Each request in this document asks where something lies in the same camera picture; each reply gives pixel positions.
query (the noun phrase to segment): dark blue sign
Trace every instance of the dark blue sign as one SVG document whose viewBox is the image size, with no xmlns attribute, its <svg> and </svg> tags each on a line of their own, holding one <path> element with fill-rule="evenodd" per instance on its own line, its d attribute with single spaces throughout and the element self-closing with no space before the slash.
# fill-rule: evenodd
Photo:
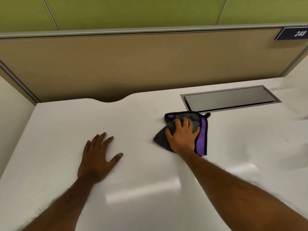
<svg viewBox="0 0 308 231">
<path fill-rule="evenodd" d="M 308 39 L 308 27 L 286 27 L 275 40 L 300 40 Z"/>
</svg>

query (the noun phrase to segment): forearm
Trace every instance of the forearm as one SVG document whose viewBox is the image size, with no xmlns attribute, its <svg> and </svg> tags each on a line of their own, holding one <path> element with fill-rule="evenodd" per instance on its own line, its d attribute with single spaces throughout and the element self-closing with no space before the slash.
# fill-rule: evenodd
<svg viewBox="0 0 308 231">
<path fill-rule="evenodd" d="M 308 230 L 308 221 L 266 191 L 199 157 L 179 153 L 232 230 Z"/>
<path fill-rule="evenodd" d="M 62 196 L 23 231 L 74 231 L 93 186 L 92 176 L 85 175 L 78 178 Z"/>
</svg>

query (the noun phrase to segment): cleaning cloth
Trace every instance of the cleaning cloth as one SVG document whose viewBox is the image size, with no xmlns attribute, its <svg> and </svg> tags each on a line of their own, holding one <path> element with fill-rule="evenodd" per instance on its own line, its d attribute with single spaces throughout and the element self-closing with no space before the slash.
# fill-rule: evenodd
<svg viewBox="0 0 308 231">
<path fill-rule="evenodd" d="M 168 128 L 173 135 L 175 132 L 175 119 L 180 119 L 186 117 L 190 119 L 193 123 L 193 132 L 196 131 L 198 127 L 200 127 L 200 133 L 198 134 L 197 138 L 195 139 L 195 153 L 198 155 L 206 155 L 206 147 L 207 147 L 207 133 L 208 133 L 208 120 L 207 118 L 210 116 L 210 113 L 206 113 L 205 115 L 201 115 L 198 112 L 193 111 L 186 111 L 186 112 L 177 112 L 177 113 L 166 113 L 164 116 L 166 126 L 161 129 L 157 135 L 154 137 L 154 142 L 158 145 L 162 146 L 163 148 L 172 151 L 168 140 L 165 135 L 165 130 Z"/>
</svg>

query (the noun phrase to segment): purple cloth trim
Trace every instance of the purple cloth trim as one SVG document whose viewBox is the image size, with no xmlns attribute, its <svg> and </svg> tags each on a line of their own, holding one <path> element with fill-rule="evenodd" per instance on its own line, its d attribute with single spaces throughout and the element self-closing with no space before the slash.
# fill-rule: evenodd
<svg viewBox="0 0 308 231">
<path fill-rule="evenodd" d="M 206 121 L 205 118 L 201 118 L 201 129 L 200 134 L 197 139 L 196 150 L 198 155 L 204 155 L 204 147 L 205 147 L 205 131 L 206 131 Z"/>
</svg>

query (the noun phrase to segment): hand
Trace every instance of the hand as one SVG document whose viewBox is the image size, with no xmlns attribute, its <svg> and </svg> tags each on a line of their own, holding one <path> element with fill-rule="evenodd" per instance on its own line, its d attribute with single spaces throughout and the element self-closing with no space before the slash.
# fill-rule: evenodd
<svg viewBox="0 0 308 231">
<path fill-rule="evenodd" d="M 169 129 L 166 128 L 166 137 L 171 149 L 180 154 L 186 151 L 195 150 L 195 139 L 200 132 L 200 127 L 193 133 L 193 122 L 187 118 L 182 118 L 183 126 L 179 119 L 175 119 L 175 132 L 172 136 Z"/>
<path fill-rule="evenodd" d="M 121 159 L 123 153 L 115 155 L 110 162 L 106 162 L 106 150 L 109 143 L 113 140 L 113 136 L 102 144 L 105 137 L 106 133 L 104 132 L 102 135 L 97 134 L 91 142 L 89 140 L 87 141 L 78 169 L 78 177 L 91 175 L 93 176 L 94 182 L 98 183 L 109 174 L 112 168 Z"/>
</svg>

